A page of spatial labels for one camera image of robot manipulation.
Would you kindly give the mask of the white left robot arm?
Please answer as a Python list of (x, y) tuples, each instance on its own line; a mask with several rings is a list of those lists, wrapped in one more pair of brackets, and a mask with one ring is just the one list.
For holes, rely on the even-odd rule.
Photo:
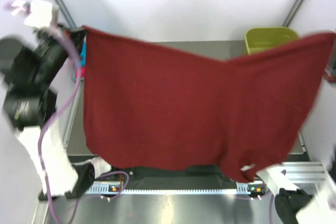
[(81, 70), (86, 30), (59, 24), (59, 9), (50, 2), (15, 0), (5, 7), (13, 16), (24, 17), (38, 46), (31, 49), (16, 36), (1, 39), (1, 74), (8, 87), (3, 112), (40, 177), (39, 199), (78, 199), (101, 174), (107, 180), (119, 174), (116, 164), (101, 158), (72, 164), (59, 132), (59, 117), (72, 99), (57, 108), (57, 93), (50, 84), (67, 59)]

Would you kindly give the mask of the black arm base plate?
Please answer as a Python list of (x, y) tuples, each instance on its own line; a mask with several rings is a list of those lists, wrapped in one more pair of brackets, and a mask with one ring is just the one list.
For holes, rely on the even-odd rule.
[(164, 188), (189, 187), (207, 185), (220, 187), (221, 185), (236, 183), (232, 178), (224, 175), (216, 165), (196, 165), (183, 170), (166, 170), (152, 167), (112, 167), (112, 171), (124, 171), (130, 176), (131, 187), (134, 188)]

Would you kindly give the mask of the dark red t shirt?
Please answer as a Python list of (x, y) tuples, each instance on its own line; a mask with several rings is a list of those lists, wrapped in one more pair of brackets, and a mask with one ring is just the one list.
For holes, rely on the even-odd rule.
[(217, 165), (250, 182), (286, 160), (334, 40), (317, 33), (218, 61), (87, 28), (86, 145), (118, 168)]

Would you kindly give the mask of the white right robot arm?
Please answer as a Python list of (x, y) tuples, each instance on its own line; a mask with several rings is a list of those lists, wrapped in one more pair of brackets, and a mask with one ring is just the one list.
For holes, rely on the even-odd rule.
[(335, 163), (323, 171), (322, 183), (313, 196), (287, 177), (288, 168), (281, 168), (274, 165), (264, 169), (257, 161), (245, 166), (246, 176), (262, 179), (271, 194), (269, 222), (273, 223), (275, 210), (282, 223), (335, 223)]

